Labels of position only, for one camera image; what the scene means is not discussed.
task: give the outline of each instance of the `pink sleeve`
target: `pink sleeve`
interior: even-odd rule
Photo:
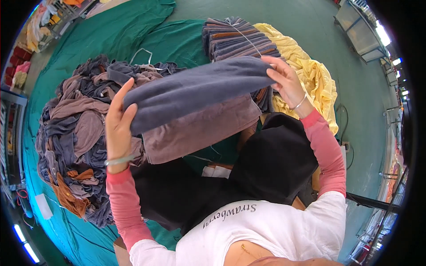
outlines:
[[[316,109],[300,121],[321,169],[318,197],[328,191],[337,191],[346,197],[345,163],[340,146],[330,132],[327,121]]]
[[[139,196],[130,169],[118,174],[106,174],[106,192],[109,195],[112,215],[118,233],[123,238],[127,251],[142,239],[154,238],[141,218]]]

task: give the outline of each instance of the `concrete floor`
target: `concrete floor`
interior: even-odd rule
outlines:
[[[376,198],[385,157],[386,118],[382,112],[396,104],[378,62],[366,65],[349,50],[344,33],[333,24],[338,7],[331,0],[175,0],[177,7],[167,21],[182,19],[224,19],[239,16],[248,22],[269,23],[284,35],[294,38],[314,59],[323,63],[336,81],[336,105],[348,110],[344,141],[354,149],[354,161],[347,172],[347,191]],[[55,46],[32,58],[24,91],[31,93],[40,71],[47,64]],[[337,113],[341,129],[346,114]],[[352,152],[347,154],[347,163]],[[371,210],[348,201],[346,233],[339,261],[354,247],[356,234],[363,229]]]

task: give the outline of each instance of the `power outlet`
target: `power outlet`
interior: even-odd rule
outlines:
[[[349,145],[349,141],[342,141],[342,146],[345,146],[345,151],[346,153],[348,153],[349,149],[351,148],[351,146]]]

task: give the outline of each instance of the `striped towel stack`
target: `striped towel stack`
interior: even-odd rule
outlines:
[[[250,23],[239,17],[229,17],[223,21],[207,19],[203,24],[201,36],[205,54],[212,62],[237,56],[259,58],[258,51],[262,55],[281,57],[276,45],[265,34],[259,32]],[[262,112],[274,111],[272,93],[273,89],[270,86],[251,93],[253,101]]]

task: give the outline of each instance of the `woman's left hand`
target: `woman's left hand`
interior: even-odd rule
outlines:
[[[132,88],[135,80],[129,79],[123,87],[114,96],[109,106],[109,111],[105,118],[106,131],[106,153],[108,160],[119,159],[130,155],[130,144],[132,133],[130,124],[136,115],[138,106],[131,104],[126,110],[123,110],[123,98]],[[110,165],[107,170],[110,174],[117,174],[128,167],[128,163]]]

